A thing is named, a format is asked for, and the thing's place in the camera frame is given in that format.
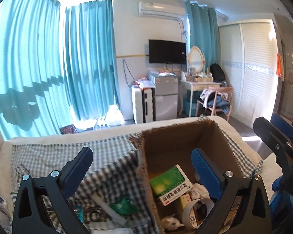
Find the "green white medicine box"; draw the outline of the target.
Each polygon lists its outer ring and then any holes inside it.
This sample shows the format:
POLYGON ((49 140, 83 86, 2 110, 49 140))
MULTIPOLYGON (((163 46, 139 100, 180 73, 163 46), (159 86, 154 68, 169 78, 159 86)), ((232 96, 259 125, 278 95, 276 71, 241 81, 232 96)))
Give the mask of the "green white medicine box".
POLYGON ((171 204, 193 188, 192 182, 178 164, 151 179, 150 185, 163 206, 171 204))

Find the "white tape roll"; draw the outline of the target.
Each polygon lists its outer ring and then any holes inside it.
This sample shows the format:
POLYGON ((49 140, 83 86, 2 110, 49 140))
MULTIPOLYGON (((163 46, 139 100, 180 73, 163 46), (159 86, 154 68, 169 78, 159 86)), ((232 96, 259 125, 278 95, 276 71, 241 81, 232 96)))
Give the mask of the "white tape roll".
POLYGON ((196 199, 185 206, 181 221, 187 229, 198 229, 207 218, 215 203, 211 199, 196 199))

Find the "small yellow medicine box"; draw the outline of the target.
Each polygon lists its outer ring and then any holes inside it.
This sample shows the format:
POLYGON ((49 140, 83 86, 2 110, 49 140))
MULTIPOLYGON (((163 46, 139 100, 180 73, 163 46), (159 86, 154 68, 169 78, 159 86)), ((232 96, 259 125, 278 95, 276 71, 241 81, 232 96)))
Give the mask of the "small yellow medicine box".
POLYGON ((175 202, 174 202, 176 214, 181 215, 183 213, 183 210, 185 209, 185 207, 190 202, 192 202, 192 198, 191 198, 191 195, 189 193, 181 195, 178 199, 176 199, 175 202))

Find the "wooden chair with clothes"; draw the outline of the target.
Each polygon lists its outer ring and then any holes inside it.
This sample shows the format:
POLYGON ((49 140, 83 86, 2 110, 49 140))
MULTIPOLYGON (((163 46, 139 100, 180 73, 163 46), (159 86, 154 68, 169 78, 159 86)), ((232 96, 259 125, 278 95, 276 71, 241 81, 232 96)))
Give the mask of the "wooden chair with clothes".
POLYGON ((233 87, 213 87, 204 89, 197 99, 196 113, 200 107, 211 111, 212 116, 216 116, 218 112, 226 115, 227 121, 230 119, 232 111, 233 87))

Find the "white sliding wardrobe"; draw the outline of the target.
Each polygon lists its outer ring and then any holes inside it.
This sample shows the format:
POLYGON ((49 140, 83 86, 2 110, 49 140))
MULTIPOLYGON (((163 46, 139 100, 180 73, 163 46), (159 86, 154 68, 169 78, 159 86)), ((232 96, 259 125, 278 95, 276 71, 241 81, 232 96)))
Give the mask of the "white sliding wardrobe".
POLYGON ((258 117, 270 119, 275 106, 278 45, 270 19, 219 27, 220 65, 233 87, 232 116, 248 127, 258 117))

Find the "black backpack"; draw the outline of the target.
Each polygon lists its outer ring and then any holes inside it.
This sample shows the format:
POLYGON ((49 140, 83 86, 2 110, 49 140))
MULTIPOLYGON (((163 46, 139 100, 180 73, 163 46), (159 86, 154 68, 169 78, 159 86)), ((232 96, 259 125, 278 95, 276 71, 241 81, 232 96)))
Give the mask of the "black backpack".
POLYGON ((216 64, 216 63, 211 64, 210 65, 210 72, 212 74, 214 82, 225 81, 224 71, 222 70, 222 68, 218 64, 216 64))

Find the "white plastic tube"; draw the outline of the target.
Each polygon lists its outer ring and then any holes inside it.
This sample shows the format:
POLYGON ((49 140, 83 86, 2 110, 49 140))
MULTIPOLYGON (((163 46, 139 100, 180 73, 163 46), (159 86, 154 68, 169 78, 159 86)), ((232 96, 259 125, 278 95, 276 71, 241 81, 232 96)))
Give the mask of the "white plastic tube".
POLYGON ((120 224, 121 226, 124 226, 127 223, 127 220, 107 205, 101 197, 93 194, 91 198, 112 218, 114 222, 120 224))

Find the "green foil packet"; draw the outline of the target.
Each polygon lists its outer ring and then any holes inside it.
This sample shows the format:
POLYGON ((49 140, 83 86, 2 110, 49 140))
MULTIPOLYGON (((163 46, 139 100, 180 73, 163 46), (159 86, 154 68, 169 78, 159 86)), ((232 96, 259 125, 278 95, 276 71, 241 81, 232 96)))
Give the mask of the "green foil packet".
POLYGON ((115 203, 110 205, 110 208, 122 217, 128 217, 138 213, 138 208, 128 194, 121 196, 115 203))

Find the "white dressing table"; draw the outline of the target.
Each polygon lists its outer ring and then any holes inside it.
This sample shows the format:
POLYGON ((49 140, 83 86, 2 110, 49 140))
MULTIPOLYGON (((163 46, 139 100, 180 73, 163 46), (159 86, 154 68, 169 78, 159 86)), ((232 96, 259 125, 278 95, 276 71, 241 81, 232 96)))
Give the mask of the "white dressing table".
POLYGON ((221 84, 217 83, 217 82, 193 82, 193 81, 180 80, 181 93, 180 93, 180 109, 179 109, 178 114, 181 115, 184 110, 184 105, 183 105, 184 90, 190 91, 190 108, 189 108, 189 115, 188 115, 188 117, 190 117, 191 107, 192 107, 192 102, 193 102, 193 92, 203 91, 204 89, 219 87, 220 85, 221 84))

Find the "oval white vanity mirror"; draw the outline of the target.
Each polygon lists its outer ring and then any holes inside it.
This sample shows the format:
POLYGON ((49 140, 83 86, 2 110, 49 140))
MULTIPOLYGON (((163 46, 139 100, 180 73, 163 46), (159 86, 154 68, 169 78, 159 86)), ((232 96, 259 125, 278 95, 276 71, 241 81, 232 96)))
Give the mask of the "oval white vanity mirror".
POLYGON ((191 48, 187 58, 190 72, 196 74, 203 72, 206 64, 205 56, 197 46, 191 48))

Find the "brown cardboard box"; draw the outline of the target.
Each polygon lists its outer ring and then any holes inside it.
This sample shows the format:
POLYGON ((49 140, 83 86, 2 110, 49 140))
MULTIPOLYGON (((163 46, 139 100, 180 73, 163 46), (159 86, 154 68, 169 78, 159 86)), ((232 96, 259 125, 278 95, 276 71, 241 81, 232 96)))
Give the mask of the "brown cardboard box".
POLYGON ((169 214, 172 206, 162 206, 155 198, 149 183, 151 178, 179 165, 193 182, 195 170, 190 155, 196 148, 201 148, 221 170, 233 171, 238 177, 251 176, 261 160, 237 130, 218 116, 131 125, 127 133, 138 149, 140 162, 137 174, 143 178, 147 205, 155 217, 158 233, 165 232, 159 220, 169 214))

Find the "large left teal curtain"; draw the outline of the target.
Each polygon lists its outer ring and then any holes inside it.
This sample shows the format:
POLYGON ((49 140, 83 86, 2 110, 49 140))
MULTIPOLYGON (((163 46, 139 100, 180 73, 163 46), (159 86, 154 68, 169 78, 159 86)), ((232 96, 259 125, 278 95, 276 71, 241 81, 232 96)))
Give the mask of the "large left teal curtain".
POLYGON ((0 3, 0 132, 55 135, 72 122, 60 57, 57 0, 0 3))

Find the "white suitcase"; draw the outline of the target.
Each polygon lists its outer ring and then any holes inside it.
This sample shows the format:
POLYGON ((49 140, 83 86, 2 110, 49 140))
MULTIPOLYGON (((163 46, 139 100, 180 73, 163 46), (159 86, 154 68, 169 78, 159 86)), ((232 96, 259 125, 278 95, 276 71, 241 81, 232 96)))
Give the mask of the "white suitcase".
POLYGON ((131 88, 133 116, 136 124, 153 122, 152 89, 131 88))

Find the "middle teal curtain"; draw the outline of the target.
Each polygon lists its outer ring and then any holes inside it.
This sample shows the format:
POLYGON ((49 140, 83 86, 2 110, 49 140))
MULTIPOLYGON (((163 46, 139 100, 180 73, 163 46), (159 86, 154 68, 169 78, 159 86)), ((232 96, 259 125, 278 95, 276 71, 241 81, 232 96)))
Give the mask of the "middle teal curtain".
POLYGON ((64 22, 64 73, 73 113, 81 121, 102 117, 119 103, 112 0, 72 6, 64 22))

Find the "white wall air conditioner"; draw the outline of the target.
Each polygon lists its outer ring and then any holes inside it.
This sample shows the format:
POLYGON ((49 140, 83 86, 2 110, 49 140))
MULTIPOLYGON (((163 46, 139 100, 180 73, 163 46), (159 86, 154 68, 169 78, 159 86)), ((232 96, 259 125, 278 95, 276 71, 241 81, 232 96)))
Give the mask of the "white wall air conditioner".
POLYGON ((183 7, 153 2, 138 3, 139 16, 151 16, 171 20, 183 20, 186 12, 183 7))

